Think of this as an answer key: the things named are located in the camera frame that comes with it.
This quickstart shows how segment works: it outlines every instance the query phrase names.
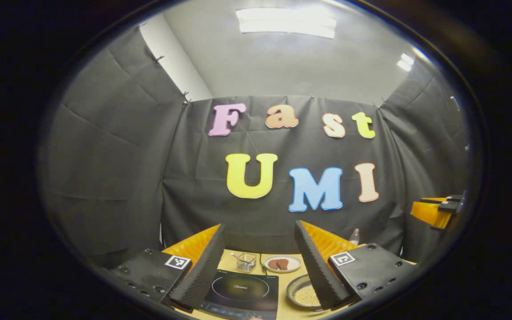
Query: white wall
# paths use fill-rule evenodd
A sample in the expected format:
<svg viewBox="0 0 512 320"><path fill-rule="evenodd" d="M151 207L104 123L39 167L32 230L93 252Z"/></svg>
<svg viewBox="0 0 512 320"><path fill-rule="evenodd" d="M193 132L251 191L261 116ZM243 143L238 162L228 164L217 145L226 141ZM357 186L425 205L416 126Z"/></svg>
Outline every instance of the white wall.
<svg viewBox="0 0 512 320"><path fill-rule="evenodd" d="M154 56L165 56L159 62L181 92L189 91L187 99L197 101L213 98L163 14L148 20L140 31Z"/></svg>

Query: blue letter m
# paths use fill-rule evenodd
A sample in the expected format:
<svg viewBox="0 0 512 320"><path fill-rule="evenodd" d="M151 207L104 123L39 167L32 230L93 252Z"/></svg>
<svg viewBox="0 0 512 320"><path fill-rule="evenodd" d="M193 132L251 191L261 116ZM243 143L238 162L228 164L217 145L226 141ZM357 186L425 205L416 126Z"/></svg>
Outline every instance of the blue letter m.
<svg viewBox="0 0 512 320"><path fill-rule="evenodd" d="M325 195L321 209L333 210L343 207L339 197L339 177L343 174L340 168L327 168L323 172L319 184L315 183L311 172L306 168L296 168L290 170L290 176L293 177L293 203L289 209L292 212L301 212L307 210L307 205L303 202L303 196L307 197L312 209L317 209L321 198Z"/></svg>

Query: black induction cooker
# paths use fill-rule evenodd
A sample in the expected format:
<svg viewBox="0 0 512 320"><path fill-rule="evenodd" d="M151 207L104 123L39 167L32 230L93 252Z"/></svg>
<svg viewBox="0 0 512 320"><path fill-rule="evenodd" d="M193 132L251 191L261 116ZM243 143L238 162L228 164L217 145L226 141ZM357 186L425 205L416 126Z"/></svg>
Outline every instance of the black induction cooker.
<svg viewBox="0 0 512 320"><path fill-rule="evenodd" d="M217 270L201 310L235 320L275 320L278 276Z"/></svg>

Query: table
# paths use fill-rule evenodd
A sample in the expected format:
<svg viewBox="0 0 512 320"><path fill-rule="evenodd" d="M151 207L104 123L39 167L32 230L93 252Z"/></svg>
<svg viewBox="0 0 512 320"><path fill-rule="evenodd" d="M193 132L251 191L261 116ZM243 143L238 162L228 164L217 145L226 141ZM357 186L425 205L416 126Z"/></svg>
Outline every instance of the table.
<svg viewBox="0 0 512 320"><path fill-rule="evenodd" d="M236 271L236 258L231 256L230 253L235 253L236 255L240 255L243 253L243 251L234 251L225 249L224 253L222 253L221 261L219 263L219 269L225 270L225 271ZM262 271L262 268L260 267L260 254L259 253L252 253L256 255L256 268L250 273L251 275L264 275L264 271ZM268 257L275 256L270 255L266 253L262 253L262 263L264 263L264 260ZM335 311L331 310L325 310L321 312L313 312L309 310L308 308L302 308L299 306L296 306L293 304L290 299L287 297L286 294L286 288L288 284L295 278L299 276L303 276L307 274L307 269L305 268L305 264L303 263L303 258L300 254L297 255L287 255L287 256L293 256L297 257L299 260L301 260L301 267L297 269L296 271L289 272L289 273L275 273L273 271L268 270L269 276L278 276L279 278L279 290L278 290L278 315L276 316L277 319L307 319L307 320L313 320L313 319L319 319L323 318L324 316L328 316L330 314L333 314L335 312L340 311L342 308L339 308ZM200 320L222 320L220 316L216 316L213 314L210 314L208 312L203 312L199 310L193 310L193 313L187 313L183 312L181 310L177 310L183 314L186 314L188 316L192 316L193 318L197 318Z"/></svg>

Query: fluorescent light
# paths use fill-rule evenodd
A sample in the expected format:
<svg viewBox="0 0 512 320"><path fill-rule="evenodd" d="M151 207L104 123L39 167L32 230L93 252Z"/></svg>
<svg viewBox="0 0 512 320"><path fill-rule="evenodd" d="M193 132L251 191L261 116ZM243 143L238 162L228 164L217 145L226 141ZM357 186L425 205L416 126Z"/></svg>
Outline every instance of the fluorescent light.
<svg viewBox="0 0 512 320"><path fill-rule="evenodd" d="M401 67L405 71L410 71L410 69L412 69L411 65L409 65L408 63L406 63L402 60L398 61L398 63L396 65L398 65L398 67Z"/></svg>
<svg viewBox="0 0 512 320"><path fill-rule="evenodd" d="M400 58L402 59L402 61L406 62L409 65L414 64L414 59L409 57L406 53L402 53L402 56Z"/></svg>
<svg viewBox="0 0 512 320"><path fill-rule="evenodd" d="M250 8L236 10L240 32L292 32L335 38L337 21L310 10Z"/></svg>

